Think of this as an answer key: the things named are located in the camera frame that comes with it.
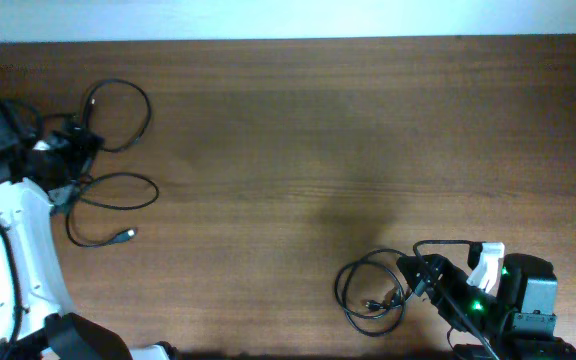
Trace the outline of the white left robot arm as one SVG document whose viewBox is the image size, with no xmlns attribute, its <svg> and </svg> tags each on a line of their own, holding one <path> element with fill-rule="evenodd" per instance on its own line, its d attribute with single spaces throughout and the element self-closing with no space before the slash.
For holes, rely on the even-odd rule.
<svg viewBox="0 0 576 360">
<path fill-rule="evenodd" d="M 65 121 L 43 134 L 17 103 L 0 99 L 0 359 L 175 359 L 167 342 L 131 348 L 77 314 L 54 246 L 50 218 L 76 199 L 104 140 Z"/>
</svg>

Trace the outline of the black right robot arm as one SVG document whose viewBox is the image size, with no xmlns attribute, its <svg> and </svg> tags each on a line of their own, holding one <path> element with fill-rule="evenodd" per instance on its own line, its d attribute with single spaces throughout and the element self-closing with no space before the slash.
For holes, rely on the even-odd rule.
<svg viewBox="0 0 576 360">
<path fill-rule="evenodd" d="M 453 329 L 481 335 L 496 357 L 576 359 L 576 348 L 554 335 L 558 281 L 550 262 L 506 255 L 495 295 L 469 285 L 466 273 L 438 254 L 401 258 L 397 267 L 415 295 L 428 295 Z"/>
</svg>

